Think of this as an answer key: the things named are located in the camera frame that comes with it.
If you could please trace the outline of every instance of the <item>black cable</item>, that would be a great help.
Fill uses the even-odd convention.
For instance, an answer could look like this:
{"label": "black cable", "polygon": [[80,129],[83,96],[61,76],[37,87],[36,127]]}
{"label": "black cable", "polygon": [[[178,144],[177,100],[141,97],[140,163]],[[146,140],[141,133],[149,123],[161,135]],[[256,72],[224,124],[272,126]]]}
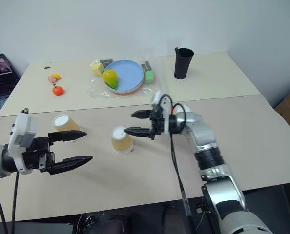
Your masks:
{"label": "black cable", "polygon": [[6,221],[5,221],[5,216],[4,216],[4,212],[3,212],[3,208],[2,205],[0,203],[0,217],[2,219],[2,224],[3,224],[3,228],[4,228],[4,233],[8,234],[8,229],[7,229],[7,225],[6,225]]}
{"label": "black cable", "polygon": [[173,106],[173,108],[175,108],[176,106],[180,106],[180,107],[182,108],[183,112],[184,112],[184,122],[181,123],[181,128],[180,128],[180,133],[181,133],[182,130],[184,129],[184,127],[185,127],[185,124],[186,124],[186,111],[185,111],[184,106],[183,106],[182,104],[180,104],[180,103],[176,103],[176,104]]}
{"label": "black cable", "polygon": [[183,186],[183,183],[182,183],[181,178],[180,178],[178,164],[176,162],[176,157],[175,157],[172,133],[170,133],[170,143],[171,143],[172,162],[173,162],[174,169],[176,171],[176,175],[178,177],[180,190],[181,190],[181,195],[182,195],[182,202],[183,202],[183,205],[184,205],[184,209],[185,209],[185,213],[186,213],[186,217],[187,217],[187,220],[188,220],[190,231],[193,234],[193,233],[195,233],[195,224],[194,224],[194,221],[193,221],[193,217],[192,217],[192,213],[191,213],[191,210],[190,210],[189,202],[188,202],[188,199],[187,199],[186,194],[185,194],[184,186]]}
{"label": "black cable", "polygon": [[18,180],[19,180],[19,172],[16,172],[16,180],[15,180],[15,188],[14,188],[14,199],[13,199],[13,211],[12,211],[12,231],[11,231],[11,234],[15,233],[15,212],[16,212]]}
{"label": "black cable", "polygon": [[159,100],[159,103],[158,103],[158,106],[160,106],[162,100],[164,97],[168,97],[171,101],[171,107],[173,106],[173,103],[172,103],[172,98],[168,95],[168,94],[162,94],[162,96],[160,97],[160,100]]}
{"label": "black cable", "polygon": [[209,226],[211,228],[211,233],[216,234],[217,232],[216,232],[216,229],[214,227],[214,224],[213,224],[213,222],[211,220],[211,216],[210,216],[211,213],[206,213],[206,215],[207,215],[207,219],[208,219]]}

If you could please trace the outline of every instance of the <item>small toy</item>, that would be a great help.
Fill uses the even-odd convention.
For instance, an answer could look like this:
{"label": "small toy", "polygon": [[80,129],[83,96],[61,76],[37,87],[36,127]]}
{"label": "small toy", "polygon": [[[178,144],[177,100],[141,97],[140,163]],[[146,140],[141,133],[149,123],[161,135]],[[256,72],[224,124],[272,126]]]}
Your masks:
{"label": "small toy", "polygon": [[100,62],[94,62],[91,64],[91,70],[97,75],[102,76],[104,71],[104,66]]}
{"label": "small toy", "polygon": [[63,88],[60,86],[56,86],[56,84],[53,84],[54,88],[52,89],[53,94],[55,95],[62,95],[63,94]]}
{"label": "small toy", "polygon": [[48,79],[48,81],[51,82],[51,83],[55,83],[55,82],[56,82],[56,78],[53,77],[53,76],[49,76],[47,79]]}
{"label": "small toy", "polygon": [[142,64],[142,68],[144,70],[144,83],[150,84],[155,80],[155,75],[153,71],[151,70],[151,66],[149,65],[149,62],[146,61],[145,64]]}
{"label": "small toy", "polygon": [[58,74],[53,74],[52,77],[55,77],[55,79],[61,79],[62,77]]}
{"label": "small toy", "polygon": [[106,70],[103,72],[103,80],[104,82],[112,89],[116,89],[118,87],[118,76],[114,70]]}

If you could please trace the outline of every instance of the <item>yellow paper cup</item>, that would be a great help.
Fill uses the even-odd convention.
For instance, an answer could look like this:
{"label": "yellow paper cup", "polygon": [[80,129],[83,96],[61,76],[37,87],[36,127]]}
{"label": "yellow paper cup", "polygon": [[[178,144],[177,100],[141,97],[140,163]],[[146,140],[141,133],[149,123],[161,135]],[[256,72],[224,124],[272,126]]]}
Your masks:
{"label": "yellow paper cup", "polygon": [[119,154],[128,154],[133,151],[131,136],[124,132],[124,126],[118,126],[111,131],[111,143],[114,150]]}
{"label": "yellow paper cup", "polygon": [[76,124],[75,121],[73,121],[70,116],[62,114],[58,115],[53,118],[52,125],[56,129],[57,132],[61,131],[70,131],[70,130],[79,130],[81,131],[81,128],[78,124]]}

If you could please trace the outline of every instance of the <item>black cup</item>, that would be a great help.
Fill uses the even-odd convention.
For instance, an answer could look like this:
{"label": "black cup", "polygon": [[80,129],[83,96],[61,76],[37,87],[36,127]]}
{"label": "black cup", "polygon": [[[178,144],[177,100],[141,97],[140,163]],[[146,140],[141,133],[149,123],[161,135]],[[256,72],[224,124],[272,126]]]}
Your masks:
{"label": "black cup", "polygon": [[194,52],[190,49],[178,47],[175,48],[175,69],[174,77],[184,79]]}

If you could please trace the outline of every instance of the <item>orange toy fruit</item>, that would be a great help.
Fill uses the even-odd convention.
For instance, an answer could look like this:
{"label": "orange toy fruit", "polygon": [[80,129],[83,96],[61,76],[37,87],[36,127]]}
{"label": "orange toy fruit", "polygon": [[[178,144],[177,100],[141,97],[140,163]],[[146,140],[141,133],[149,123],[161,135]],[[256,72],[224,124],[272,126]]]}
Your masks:
{"label": "orange toy fruit", "polygon": [[55,95],[62,95],[63,94],[63,88],[60,86],[56,86],[56,84],[53,84],[54,88],[52,89],[53,93]]}

